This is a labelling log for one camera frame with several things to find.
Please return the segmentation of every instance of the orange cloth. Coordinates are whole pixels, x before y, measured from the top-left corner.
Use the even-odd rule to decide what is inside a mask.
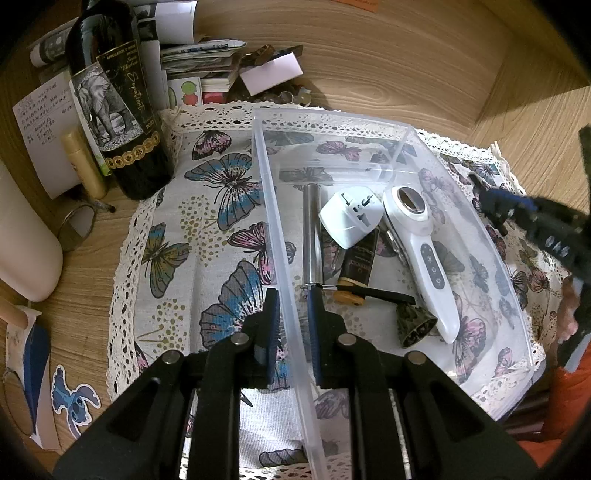
[[[591,399],[591,344],[585,350],[578,369],[567,373],[559,367],[550,386],[548,414],[542,427],[543,442],[518,442],[538,466],[542,466],[560,446],[562,439],[577,423]]]

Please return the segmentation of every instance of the stitch sticker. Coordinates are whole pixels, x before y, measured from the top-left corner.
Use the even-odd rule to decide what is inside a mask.
[[[68,428],[75,439],[80,437],[78,427],[92,421],[87,402],[94,408],[100,408],[100,399],[95,389],[82,383],[75,390],[70,390],[66,386],[66,370],[58,365],[51,382],[51,404],[58,415],[62,410],[66,411]]]

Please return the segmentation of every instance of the wine bottle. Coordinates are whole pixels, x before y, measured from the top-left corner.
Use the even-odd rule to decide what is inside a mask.
[[[82,14],[66,41],[80,121],[132,200],[168,183],[173,165],[146,90],[133,10],[118,0],[82,0]]]

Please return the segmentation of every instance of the wooden stick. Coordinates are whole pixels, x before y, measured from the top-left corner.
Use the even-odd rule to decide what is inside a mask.
[[[0,297],[0,319],[23,329],[29,324],[27,314],[2,297]]]

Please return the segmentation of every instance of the handwritten note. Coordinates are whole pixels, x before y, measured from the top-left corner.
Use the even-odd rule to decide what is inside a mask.
[[[62,72],[12,107],[37,176],[52,199],[80,183],[60,141],[79,123],[69,80],[68,72]]]
[[[378,11],[379,0],[333,0],[341,4],[353,5],[357,8],[362,8],[369,12],[376,13]]]

